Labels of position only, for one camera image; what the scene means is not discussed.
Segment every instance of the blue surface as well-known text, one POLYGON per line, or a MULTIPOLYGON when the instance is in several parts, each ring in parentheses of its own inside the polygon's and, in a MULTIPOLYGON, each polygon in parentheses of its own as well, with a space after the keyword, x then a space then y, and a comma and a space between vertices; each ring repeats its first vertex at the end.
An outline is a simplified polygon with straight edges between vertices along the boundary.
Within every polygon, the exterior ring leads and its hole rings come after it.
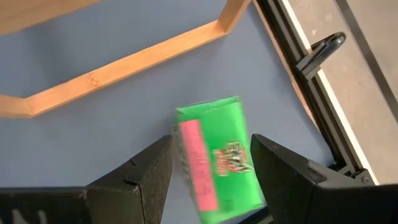
MULTIPOLYGON (((1 36, 0 93, 33 95, 213 21, 224 3, 108 0, 1 36)), ((0 187, 89 184, 169 133, 176 107, 232 95, 243 99, 249 134, 332 163, 251 4, 222 39, 34 119, 0 119, 0 187)), ((173 174, 162 222, 192 218, 173 174)))

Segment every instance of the black plastic part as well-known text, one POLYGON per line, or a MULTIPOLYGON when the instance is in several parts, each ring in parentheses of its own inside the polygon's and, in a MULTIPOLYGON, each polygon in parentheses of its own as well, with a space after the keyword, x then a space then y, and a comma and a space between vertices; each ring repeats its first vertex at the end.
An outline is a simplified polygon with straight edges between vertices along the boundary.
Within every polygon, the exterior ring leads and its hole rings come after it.
POLYGON ((275 223, 398 222, 398 185, 368 186, 260 134, 251 154, 275 223))
POLYGON ((160 223, 171 147, 164 136, 86 187, 0 189, 0 223, 160 223))
MULTIPOLYGON (((365 172, 366 169, 362 166, 361 161, 356 156, 351 141, 348 139, 340 119, 337 117, 337 113, 334 107, 331 105, 328 94, 321 84, 321 80, 318 75, 312 77, 311 72, 317 71, 316 65, 322 60, 326 59, 327 55, 330 55, 336 47, 318 48, 317 55, 323 55, 322 57, 311 58, 308 56, 307 63, 302 61, 308 54, 303 43, 300 41, 300 36, 294 29, 293 23, 287 13, 282 0, 257 0, 264 17, 270 25, 275 39, 278 45, 282 49, 282 53, 294 74, 297 84, 299 85, 307 105, 309 106, 312 115, 319 127, 319 130, 328 143, 330 150, 335 159, 334 169, 348 169, 347 175, 353 177, 354 174, 365 172), (307 77, 303 70, 298 69, 296 66, 302 61, 301 67, 308 71, 307 77)), ((332 36, 332 41, 329 45, 339 46, 343 41, 343 35, 337 34, 336 37, 332 36)), ((313 45, 315 48, 319 46, 328 45, 323 41, 313 45)), ((372 178, 368 176, 369 184, 372 184, 372 178)))

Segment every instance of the wooden strip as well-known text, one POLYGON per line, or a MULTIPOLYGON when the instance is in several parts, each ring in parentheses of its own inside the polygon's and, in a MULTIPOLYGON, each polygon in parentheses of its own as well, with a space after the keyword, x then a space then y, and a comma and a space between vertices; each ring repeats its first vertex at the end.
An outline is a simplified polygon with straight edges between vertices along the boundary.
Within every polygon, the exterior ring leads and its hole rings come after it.
POLYGON ((299 85, 297 84, 296 79, 293 76, 292 70, 290 69, 289 65, 287 64, 286 58, 285 58, 285 56, 282 53, 282 49, 280 49, 280 46, 278 44, 278 41, 276 41, 276 39, 275 39, 275 35, 272 32, 272 29, 269 27, 269 24, 268 24, 266 18, 264 17, 264 15, 263 15, 263 13, 261 11, 259 3, 257 2, 257 0, 253 0, 253 3, 254 3, 254 5, 255 5, 255 7, 257 9, 257 12, 260 15, 262 23, 266 27, 266 31, 268 32, 269 37, 271 38, 272 44, 274 45, 274 47, 276 49, 276 52, 277 52, 280 60, 282 61, 283 66, 286 69, 286 72, 289 75, 289 78, 290 78, 290 81, 292 82, 292 86, 293 86, 294 91, 296 92, 299 100, 301 101, 301 104, 303 105, 305 112, 308 114, 308 116, 312 120, 312 123, 318 128, 318 125, 315 122, 315 119, 313 118, 312 112, 311 112, 310 108, 308 107, 307 102, 305 101, 303 93, 301 92, 301 89, 300 89, 299 85))
POLYGON ((224 36, 213 21, 27 98, 33 116, 62 106, 224 36))
POLYGON ((218 21, 226 33, 234 29, 250 2, 251 0, 228 0, 226 2, 223 12, 220 18, 218 18, 218 21))
MULTIPOLYGON (((290 5, 288 0, 282 0, 282 2, 285 5, 287 13, 290 16, 290 18, 293 22, 293 25, 300 37, 300 40, 302 41, 304 47, 307 49, 308 52, 311 52, 312 48, 311 48, 310 42, 308 41, 307 36, 305 35, 304 30, 302 29, 300 22, 297 19, 296 15, 292 9, 292 6, 290 5)), ((325 73, 321 69, 321 70, 319 70, 317 75, 319 76, 319 78, 321 80, 322 87, 325 89, 325 91, 327 93, 329 103, 332 105, 332 107, 334 107, 334 109, 336 111, 336 115, 339 118, 340 123, 341 123, 341 128, 344 129, 345 133, 348 136, 350 143, 353 145, 356 156, 358 157, 359 161, 361 161, 361 165, 369 171, 369 174, 372 177, 374 184, 379 185, 379 181, 377 180, 376 176, 374 175, 372 167, 371 167, 368 159, 366 158, 365 153, 362 150, 362 147, 359 145, 359 142, 356 139, 355 133, 354 133, 353 129, 351 128, 351 125, 349 124, 347 117, 344 114, 344 111, 341 108, 340 103, 337 100, 335 92, 331 88, 330 83, 329 83, 328 79, 326 78, 325 73)))
POLYGON ((5 118, 32 117, 25 99, 6 95, 0 95, 0 116, 5 118))
POLYGON ((64 15, 100 0, 0 0, 0 35, 64 15))

